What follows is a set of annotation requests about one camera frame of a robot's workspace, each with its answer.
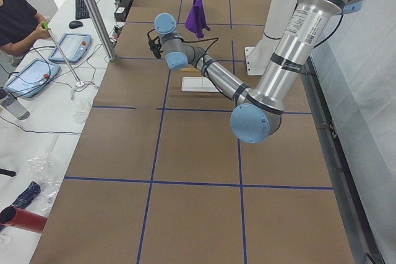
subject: green object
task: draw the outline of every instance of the green object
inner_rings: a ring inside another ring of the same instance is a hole
[[[49,28],[48,28],[47,22],[43,22],[43,27],[44,27],[45,30],[48,30],[48,29],[49,29]]]

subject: white table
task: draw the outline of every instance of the white table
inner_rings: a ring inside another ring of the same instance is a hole
[[[115,11],[114,0],[100,0],[98,7],[103,17],[107,31],[110,33],[115,24],[113,13]],[[54,35],[60,39],[63,33],[89,33],[92,36],[92,44],[82,61],[89,57],[95,46],[101,41],[95,31],[91,19],[81,20],[83,27],[69,29],[68,25],[74,20],[75,0],[66,0],[59,8],[55,16],[49,23]],[[34,47],[53,46],[52,40],[39,40]],[[43,57],[48,58],[50,49],[39,49]],[[28,65],[30,61],[40,57],[36,52],[32,52],[25,56],[18,70]],[[94,82],[99,86],[105,74],[108,64],[103,47],[89,59],[91,65],[96,68]],[[66,65],[61,65],[60,74],[68,72]],[[87,63],[82,64],[76,70],[81,80],[91,80],[94,69]],[[68,83],[74,86],[75,80],[69,72],[56,79],[59,82]],[[2,111],[0,116],[16,123],[27,130],[35,131],[58,131],[58,132],[81,132],[84,124],[78,124],[74,120],[74,115],[81,110],[82,100],[92,103],[93,98],[97,94],[97,89],[88,86],[84,91],[75,94],[75,99],[71,100],[71,89],[67,85],[58,85],[50,83],[45,89],[34,99],[25,100],[20,98],[20,102],[30,111],[30,117],[23,121],[16,120],[7,111]],[[35,156],[43,156],[53,141],[56,141],[51,156],[55,160],[56,174],[59,180],[64,176],[69,165],[75,146],[77,145],[79,135],[67,134],[34,134],[20,130],[18,127],[9,124],[0,119],[0,168],[16,171],[15,177],[7,177],[0,175],[0,209],[9,206],[19,194],[21,194],[31,181],[35,180],[35,176],[30,172],[28,165],[29,159]],[[48,215],[48,210],[39,209],[38,200],[27,208],[35,213]],[[3,252],[0,246],[0,263],[26,264],[29,263],[34,250],[37,246],[40,234],[29,231],[23,231],[17,228],[7,227],[0,233],[11,236],[12,244]]]

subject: black keyboard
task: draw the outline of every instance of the black keyboard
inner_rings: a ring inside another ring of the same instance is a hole
[[[75,0],[75,19],[80,20],[87,18],[89,18],[89,11],[84,0]]]

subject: computer mouse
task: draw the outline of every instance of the computer mouse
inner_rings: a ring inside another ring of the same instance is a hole
[[[81,21],[74,20],[74,21],[69,23],[69,28],[70,29],[76,29],[76,28],[79,28],[81,26],[82,26],[82,22]]]

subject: robotic arm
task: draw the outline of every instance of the robotic arm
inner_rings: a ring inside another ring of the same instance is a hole
[[[363,0],[297,0],[290,22],[256,88],[251,88],[208,55],[203,48],[186,45],[172,15],[155,18],[155,29],[171,70],[191,64],[235,101],[231,128],[237,138],[257,143],[281,124],[285,99],[301,72],[327,21],[333,15],[358,11]]]

